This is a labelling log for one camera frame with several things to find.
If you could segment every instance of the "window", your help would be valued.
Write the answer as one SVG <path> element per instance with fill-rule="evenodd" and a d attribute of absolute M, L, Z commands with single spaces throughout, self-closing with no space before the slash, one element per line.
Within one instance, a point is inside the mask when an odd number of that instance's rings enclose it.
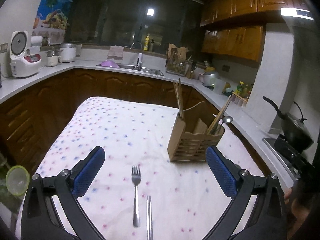
<path fill-rule="evenodd" d="M 154 52 L 164 54 L 169 43 L 200 51 L 201 7 L 191 0 L 74 0 L 66 42 L 129 47 L 144 45 L 149 34 Z"/>

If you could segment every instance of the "table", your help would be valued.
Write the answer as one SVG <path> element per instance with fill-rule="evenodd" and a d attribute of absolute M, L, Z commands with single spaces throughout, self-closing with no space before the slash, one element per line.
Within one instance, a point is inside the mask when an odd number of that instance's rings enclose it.
<path fill-rule="evenodd" d="M 91 97 L 51 146 L 37 173 L 55 176 L 71 169 L 95 146 L 106 159 L 82 208 L 106 239 L 146 239 L 146 196 L 152 197 L 155 239 L 202 239 L 230 202 L 206 163 L 170 163 L 167 146 L 178 109 Z M 225 127 L 218 144 L 226 158 L 263 176 L 241 141 Z M 132 165 L 141 169 L 138 186 L 141 227 L 134 228 Z M 254 204 L 253 196 L 235 232 L 242 230 Z M 59 200 L 54 202 L 65 229 L 75 234 Z M 16 236 L 20 239 L 21 210 Z"/>

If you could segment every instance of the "chopsticks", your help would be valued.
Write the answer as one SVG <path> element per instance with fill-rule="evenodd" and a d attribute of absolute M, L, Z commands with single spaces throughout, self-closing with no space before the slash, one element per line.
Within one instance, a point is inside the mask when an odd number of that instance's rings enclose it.
<path fill-rule="evenodd" d="M 207 129 L 207 134 L 210 134 L 211 131 L 214 131 L 217 129 L 217 126 L 219 124 L 219 121 L 221 120 L 224 112 L 226 111 L 228 105 L 231 101 L 231 95 L 229 96 L 228 100 L 226 101 L 225 105 L 221 108 L 220 112 L 217 114 L 216 118 L 213 120 L 213 122 L 210 124 L 210 126 Z"/>
<path fill-rule="evenodd" d="M 184 112 L 183 112 L 183 97 L 182 97 L 182 87 L 181 87 L 181 81 L 179 78 L 179 83 L 176 83 L 173 81 L 173 87 L 174 91 L 176 93 L 177 102 L 178 102 L 178 108 L 179 108 L 179 114 L 181 119 L 184 119 Z"/>
<path fill-rule="evenodd" d="M 147 196 L 147 240 L 153 240 L 151 196 Z"/>

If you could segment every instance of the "kitchen counter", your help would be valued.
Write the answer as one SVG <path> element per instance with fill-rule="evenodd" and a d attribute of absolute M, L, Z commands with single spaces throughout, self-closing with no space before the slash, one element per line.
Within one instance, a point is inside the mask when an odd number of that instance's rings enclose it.
<path fill-rule="evenodd" d="M 104 71 L 111 71 L 111 72 L 128 73 L 128 74 L 133 74 L 138 76 L 152 77 L 155 79 L 160 79 L 165 81 L 173 81 L 173 80 L 177 81 L 179 78 L 179 76 L 177 75 L 166 73 L 164 67 L 157 68 L 161 70 L 162 73 L 164 74 L 164 76 L 158 76 L 158 75 L 153 75 L 153 74 L 135 71 L 135 70 L 121 69 L 121 68 L 116 69 L 116 68 L 96 66 L 97 64 L 100 64 L 100 63 L 101 63 L 100 61 L 76 60 L 75 62 L 63 63 L 62 65 L 58 65 L 55 67 L 43 67 L 40 69 L 38 74 L 31 76 L 29 78 L 23 78 L 23 79 L 17 79 L 12 77 L 6 78 L 5 80 L 2 81 L 2 88 L 0 89 L 0 104 L 22 90 L 44 79 L 47 79 L 59 73 L 65 72 L 72 68 L 96 69 L 96 70 L 104 70 Z M 227 101 L 226 96 L 218 95 L 212 92 L 210 89 L 204 87 L 202 83 L 199 82 L 198 80 L 191 80 L 191 79 L 182 77 L 181 83 L 196 89 L 219 110 L 223 107 L 223 105 Z M 233 117 L 234 119 L 233 125 L 249 141 L 249 143 L 261 156 L 261 158 L 269 167 L 269 169 L 279 176 L 281 186 L 283 188 L 291 187 L 293 185 L 293 181 L 290 175 L 282 166 L 282 164 L 279 162 L 279 160 L 276 158 L 276 156 L 267 147 L 267 145 L 262 141 L 264 137 L 276 138 L 277 136 L 270 135 L 260 130 L 259 125 L 250 116 L 248 116 L 242 110 L 242 108 L 240 108 L 239 106 L 233 103 L 230 103 L 229 107 L 226 110 L 225 115 L 230 115 Z"/>

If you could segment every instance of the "palm tree poster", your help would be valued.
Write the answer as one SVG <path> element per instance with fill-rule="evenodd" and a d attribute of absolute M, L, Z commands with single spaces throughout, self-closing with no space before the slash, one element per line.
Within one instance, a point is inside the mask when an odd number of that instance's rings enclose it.
<path fill-rule="evenodd" d="M 41 0 L 32 36 L 47 37 L 50 44 L 61 44 L 68 27 L 68 15 L 72 1 Z"/>

